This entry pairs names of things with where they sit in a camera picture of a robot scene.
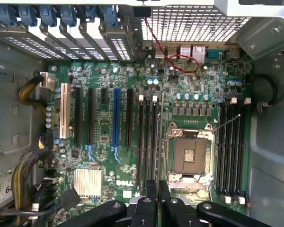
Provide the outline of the black RAM slot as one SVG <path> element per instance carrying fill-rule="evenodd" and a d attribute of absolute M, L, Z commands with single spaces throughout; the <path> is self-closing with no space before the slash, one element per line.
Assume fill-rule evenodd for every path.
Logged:
<path fill-rule="evenodd" d="M 146 100 L 145 133 L 144 133 L 144 187 L 148 178 L 148 159 L 149 159 L 149 125 L 150 125 L 150 100 Z"/>
<path fill-rule="evenodd" d="M 157 96 L 152 97 L 151 179 L 155 179 L 155 148 L 157 136 Z"/>
<path fill-rule="evenodd" d="M 224 196 L 225 196 L 225 203 L 230 204 L 231 196 L 230 196 L 230 186 L 231 186 L 231 167 L 232 167 L 232 135 L 233 135 L 233 118 L 235 117 L 236 113 L 234 107 L 229 105 L 227 107 L 227 124 L 225 125 L 225 176 L 224 176 Z"/>
<path fill-rule="evenodd" d="M 219 129 L 219 154 L 220 154 L 220 171 L 219 171 L 219 193 L 223 194 L 224 178 L 224 161 L 225 161 L 225 123 L 227 122 L 227 110 L 221 105 L 220 129 Z"/>
<path fill-rule="evenodd" d="M 143 157 L 143 120 L 144 95 L 139 95 L 139 130 L 138 130 L 138 163 L 137 163 L 137 190 L 142 194 L 142 157 Z"/>
<path fill-rule="evenodd" d="M 233 193 L 236 194 L 237 189 L 237 173 L 238 173 L 238 143 L 239 143 L 239 132 L 240 130 L 240 114 L 238 114 L 238 117 L 236 119 L 236 130 L 235 130 L 235 172 L 234 172 L 234 184 L 233 184 Z"/>

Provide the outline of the silver finned heat sink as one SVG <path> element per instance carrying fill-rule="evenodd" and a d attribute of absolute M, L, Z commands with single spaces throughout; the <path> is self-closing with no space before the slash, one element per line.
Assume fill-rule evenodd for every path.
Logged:
<path fill-rule="evenodd" d="M 83 198 L 100 198 L 102 195 L 102 170 L 76 169 L 74 171 L 73 187 Z"/>

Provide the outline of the silver CPU socket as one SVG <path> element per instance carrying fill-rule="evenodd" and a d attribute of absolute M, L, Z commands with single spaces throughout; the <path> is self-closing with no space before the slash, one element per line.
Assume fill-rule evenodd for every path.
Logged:
<path fill-rule="evenodd" d="M 208 191 L 213 182 L 215 134 L 213 126 L 177 126 L 171 122 L 165 134 L 165 173 L 169 189 Z"/>

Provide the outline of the long black expansion slot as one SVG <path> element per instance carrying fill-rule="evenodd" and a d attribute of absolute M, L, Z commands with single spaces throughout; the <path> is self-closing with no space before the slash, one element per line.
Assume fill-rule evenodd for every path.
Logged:
<path fill-rule="evenodd" d="M 95 134 L 95 106 L 96 106 L 96 89 L 94 87 L 89 88 L 88 93 L 88 144 L 94 144 Z"/>
<path fill-rule="evenodd" d="M 75 90 L 75 130 L 74 142 L 80 146 L 82 143 L 82 123 L 83 123 L 83 90 L 77 87 Z"/>
<path fill-rule="evenodd" d="M 132 146 L 132 128 L 133 128 L 133 89 L 127 90 L 126 100 L 126 146 Z"/>

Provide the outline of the green Dell motherboard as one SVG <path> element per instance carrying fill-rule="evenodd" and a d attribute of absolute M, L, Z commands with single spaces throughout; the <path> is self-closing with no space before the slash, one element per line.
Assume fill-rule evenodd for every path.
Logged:
<path fill-rule="evenodd" d="M 173 190 L 174 197 L 187 199 L 195 207 L 209 200 L 222 204 L 240 213 L 249 205 L 247 186 L 248 137 L 250 122 L 251 84 L 248 74 L 252 71 L 252 61 L 246 58 L 225 60 L 207 59 L 204 64 L 190 61 L 178 63 L 182 72 L 164 63 L 163 60 L 143 60 L 136 63 L 112 62 L 72 62 L 56 63 L 51 68 L 55 74 L 55 89 L 49 94 L 46 109 L 46 128 L 53 134 L 54 159 L 51 164 L 58 173 L 57 185 L 53 188 L 58 195 L 73 187 L 76 169 L 102 170 L 102 195 L 100 198 L 83 198 L 80 204 L 67 212 L 59 221 L 79 215 L 107 201 L 120 200 L 126 204 L 134 197 L 144 196 L 144 133 L 146 100 L 150 100 L 149 125 L 149 159 L 148 178 L 151 179 L 151 138 L 152 138 L 152 97 L 157 96 L 157 136 L 155 148 L 155 179 L 166 181 L 165 173 L 165 134 L 171 122 L 177 126 L 203 128 L 211 124 L 213 129 L 220 125 L 221 105 L 225 110 L 234 107 L 240 117 L 240 134 L 238 143 L 238 173 L 236 194 L 233 193 L 235 166 L 235 130 L 233 122 L 232 135 L 232 173 L 230 186 L 230 204 L 225 203 L 223 194 L 219 193 L 219 130 L 215 134 L 215 152 L 213 163 L 213 182 L 208 191 Z M 70 137 L 60 138 L 60 98 L 61 84 L 71 87 Z M 83 90 L 82 143 L 74 142 L 75 130 L 75 90 Z M 95 134 L 94 144 L 88 144 L 88 93 L 89 88 L 96 89 Z M 101 104 L 101 88 L 108 88 L 108 104 Z M 114 89 L 121 89 L 121 114 L 119 134 L 119 157 L 115 160 L 112 152 L 113 96 Z M 126 146 L 126 100 L 127 90 L 133 89 L 133 128 L 132 146 Z M 139 95 L 144 95 L 143 120 L 143 157 L 142 157 L 142 194 L 137 190 L 138 163 L 138 128 Z"/>

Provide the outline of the blue expansion slot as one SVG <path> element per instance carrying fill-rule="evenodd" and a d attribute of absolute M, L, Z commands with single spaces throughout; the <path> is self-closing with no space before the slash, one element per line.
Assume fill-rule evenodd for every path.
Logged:
<path fill-rule="evenodd" d="M 113 126 L 112 126 L 112 152 L 115 160 L 121 163 L 119 157 L 119 134 L 120 134 L 120 114 L 121 114 L 121 89 L 114 89 L 113 96 Z"/>

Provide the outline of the thin metal locking lever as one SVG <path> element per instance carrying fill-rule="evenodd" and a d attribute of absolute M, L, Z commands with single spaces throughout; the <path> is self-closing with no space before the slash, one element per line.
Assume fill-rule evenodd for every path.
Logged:
<path fill-rule="evenodd" d="M 230 119 L 230 120 L 226 121 L 225 123 L 221 124 L 221 125 L 218 126 L 217 128 L 212 129 L 211 132 L 212 132 L 212 133 L 215 133 L 215 132 L 216 132 L 217 130 L 219 130 L 220 128 L 223 128 L 223 127 L 226 126 L 227 124 L 229 124 L 229 123 L 235 121 L 236 119 L 238 119 L 238 118 L 240 118 L 240 117 L 241 117 L 241 114 L 236 115 L 235 117 L 233 117 L 232 119 Z"/>

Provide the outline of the grey metal PC case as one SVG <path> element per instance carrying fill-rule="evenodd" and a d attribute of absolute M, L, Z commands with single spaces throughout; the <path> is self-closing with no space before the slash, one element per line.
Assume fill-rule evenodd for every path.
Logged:
<path fill-rule="evenodd" d="M 0 4 L 12 6 L 18 21 L 17 26 L 0 21 L 0 176 L 12 174 L 13 196 L 0 208 L 0 227 L 68 227 L 68 221 L 78 216 L 59 221 L 80 204 L 81 197 L 74 188 L 62 195 L 53 189 L 58 173 L 51 167 L 53 134 L 45 125 L 52 90 L 40 87 L 41 72 L 52 73 L 58 62 L 152 59 L 182 72 L 180 62 L 199 64 L 192 57 L 194 45 L 203 45 L 205 51 L 224 49 L 225 60 L 252 61 L 247 76 L 249 205 L 241 214 L 284 227 L 284 0 L 0 0 Z M 21 21 L 19 5 L 33 6 L 37 26 Z M 54 6 L 56 27 L 41 21 L 40 5 Z M 61 23 L 62 5 L 75 6 L 76 27 Z M 98 7 L 94 23 L 86 22 L 85 5 Z M 118 6 L 118 27 L 104 22 L 105 5 Z"/>

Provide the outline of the short black expansion slot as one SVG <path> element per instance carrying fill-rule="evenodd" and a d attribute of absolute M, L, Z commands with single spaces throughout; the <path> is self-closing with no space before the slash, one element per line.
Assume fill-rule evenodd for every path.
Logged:
<path fill-rule="evenodd" d="M 108 104 L 108 100 L 109 100 L 109 98 L 108 98 L 108 88 L 106 88 L 106 87 L 101 88 L 101 96 L 100 96 L 100 98 L 101 98 L 101 104 L 102 105 L 107 105 Z"/>

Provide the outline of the white expansion slot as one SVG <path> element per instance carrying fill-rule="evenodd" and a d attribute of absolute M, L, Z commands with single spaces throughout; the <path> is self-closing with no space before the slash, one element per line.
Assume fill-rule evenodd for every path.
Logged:
<path fill-rule="evenodd" d="M 60 98 L 60 138 L 70 137 L 70 115 L 71 115 L 71 87 L 68 83 L 61 84 Z"/>

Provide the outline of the power supply with white label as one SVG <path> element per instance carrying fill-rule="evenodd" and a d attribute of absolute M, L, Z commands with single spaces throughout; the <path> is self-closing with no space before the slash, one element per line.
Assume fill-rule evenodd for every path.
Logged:
<path fill-rule="evenodd" d="M 11 178 L 12 174 L 0 176 L 0 208 L 13 200 Z"/>

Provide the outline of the white power connector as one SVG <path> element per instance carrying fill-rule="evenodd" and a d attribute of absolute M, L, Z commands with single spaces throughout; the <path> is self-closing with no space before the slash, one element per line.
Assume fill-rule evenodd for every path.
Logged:
<path fill-rule="evenodd" d="M 41 72 L 40 75 L 44 80 L 40 83 L 41 88 L 46 88 L 49 90 L 55 89 L 55 74 L 49 72 Z"/>

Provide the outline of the silver network port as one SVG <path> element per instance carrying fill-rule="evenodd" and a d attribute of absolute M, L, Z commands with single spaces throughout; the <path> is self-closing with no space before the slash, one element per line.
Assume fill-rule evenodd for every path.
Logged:
<path fill-rule="evenodd" d="M 194 45 L 192 57 L 200 64 L 205 63 L 205 47 L 203 45 Z"/>

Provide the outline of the blue serial port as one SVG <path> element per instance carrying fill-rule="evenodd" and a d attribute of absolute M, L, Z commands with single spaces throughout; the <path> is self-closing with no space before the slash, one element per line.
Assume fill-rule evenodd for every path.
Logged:
<path fill-rule="evenodd" d="M 207 49 L 206 58 L 207 59 L 221 59 L 224 54 L 224 49 Z"/>

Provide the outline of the blue slot cover clip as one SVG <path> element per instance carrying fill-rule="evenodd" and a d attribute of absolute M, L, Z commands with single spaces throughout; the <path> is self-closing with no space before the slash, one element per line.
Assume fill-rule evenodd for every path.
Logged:
<path fill-rule="evenodd" d="M 8 26 L 17 26 L 17 14 L 15 9 L 6 4 L 0 4 L 0 21 Z"/>
<path fill-rule="evenodd" d="M 61 6 L 61 23 L 69 27 L 77 26 L 77 11 L 74 5 Z"/>
<path fill-rule="evenodd" d="M 52 5 L 40 5 L 39 6 L 40 18 L 41 21 L 49 26 L 56 27 L 57 26 L 57 14 L 54 6 Z"/>
<path fill-rule="evenodd" d="M 86 22 L 94 23 L 99 18 L 98 7 L 96 5 L 85 5 Z"/>
<path fill-rule="evenodd" d="M 118 6 L 117 5 L 105 5 L 103 7 L 103 18 L 107 26 L 118 27 Z"/>
<path fill-rule="evenodd" d="M 37 16 L 36 11 L 31 5 L 19 5 L 18 13 L 21 18 L 21 21 L 31 27 L 37 26 Z"/>

